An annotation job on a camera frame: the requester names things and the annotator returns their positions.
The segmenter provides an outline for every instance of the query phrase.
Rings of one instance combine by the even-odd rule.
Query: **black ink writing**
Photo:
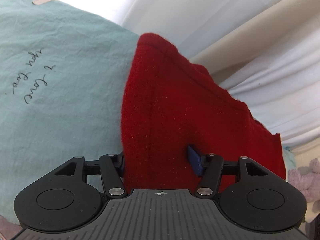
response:
[[[36,59],[39,57],[38,53],[39,53],[39,54],[42,54],[41,50],[42,50],[42,49],[37,50],[35,53],[28,52],[28,54],[30,54],[30,55],[32,56],[32,60],[29,60],[29,62],[26,63],[26,65],[32,66],[32,64],[33,64],[33,63],[36,61]]]
[[[12,93],[14,94],[14,89],[18,86],[21,78],[23,78],[23,80],[28,80],[28,75],[31,74],[31,72],[28,72],[26,74],[19,72],[18,76],[17,76],[17,81],[12,83]]]
[[[50,69],[50,70],[52,70],[53,69],[53,67],[55,67],[56,65],[53,65],[52,67],[49,67],[49,66],[44,66],[44,68],[45,69]]]
[[[24,101],[26,102],[26,104],[29,104],[29,101],[28,101],[28,100],[29,100],[29,99],[32,99],[33,92],[38,89],[38,87],[39,87],[39,85],[40,85],[41,83],[43,83],[45,86],[48,85],[47,82],[44,80],[44,77],[45,77],[45,75],[43,75],[43,78],[42,78],[42,79],[41,79],[41,78],[37,78],[37,79],[35,80],[35,83],[33,84],[34,88],[31,88],[31,89],[30,89],[30,92],[31,92],[31,93],[24,96]]]

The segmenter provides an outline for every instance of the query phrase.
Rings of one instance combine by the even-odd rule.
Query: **beige fabric label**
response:
[[[43,3],[46,3],[46,2],[50,2],[52,0],[33,0],[32,3],[34,5],[40,5],[40,4],[43,4]]]

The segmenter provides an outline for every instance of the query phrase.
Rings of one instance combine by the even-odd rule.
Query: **teal pillow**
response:
[[[73,156],[120,153],[138,36],[59,1],[0,0],[0,215]]]

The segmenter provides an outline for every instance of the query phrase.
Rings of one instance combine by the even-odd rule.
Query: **pink fabric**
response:
[[[21,230],[21,226],[10,223],[3,216],[0,216],[0,237],[2,240],[10,240]]]

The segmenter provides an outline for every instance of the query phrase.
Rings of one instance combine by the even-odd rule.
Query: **red wool cloth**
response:
[[[125,87],[121,136],[124,182],[134,188],[194,190],[199,178],[187,145],[236,161],[245,155],[285,179],[280,135],[253,119],[247,105],[214,83],[162,37],[140,37]],[[234,183],[223,176],[220,189]]]

